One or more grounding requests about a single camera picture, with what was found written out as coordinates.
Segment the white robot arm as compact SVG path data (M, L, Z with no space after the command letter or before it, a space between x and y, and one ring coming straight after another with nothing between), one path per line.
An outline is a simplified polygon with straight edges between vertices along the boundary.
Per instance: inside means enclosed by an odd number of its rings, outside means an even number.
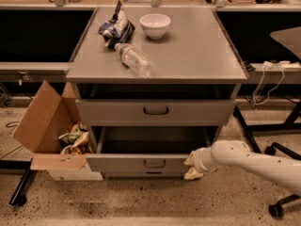
M253 153L241 140L218 140L208 148L192 151L184 161L189 170L185 180L193 180L222 166L235 166L282 186L301 196L301 161L263 153Z

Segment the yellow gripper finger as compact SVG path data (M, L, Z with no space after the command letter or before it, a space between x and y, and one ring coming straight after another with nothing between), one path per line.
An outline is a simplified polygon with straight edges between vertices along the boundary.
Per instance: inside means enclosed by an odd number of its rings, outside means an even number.
M188 157L185 159L184 164L186 166L193 166L194 165L194 152L191 152Z
M204 174L201 172L198 172L194 167L191 167L185 174L184 179L185 180L195 180L203 177Z

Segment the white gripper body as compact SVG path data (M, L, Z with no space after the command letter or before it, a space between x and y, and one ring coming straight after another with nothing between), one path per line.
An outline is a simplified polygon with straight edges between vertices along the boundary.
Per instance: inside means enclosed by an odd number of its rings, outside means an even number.
M193 151L193 165L198 172L214 172L218 166L211 156L210 148L200 148Z

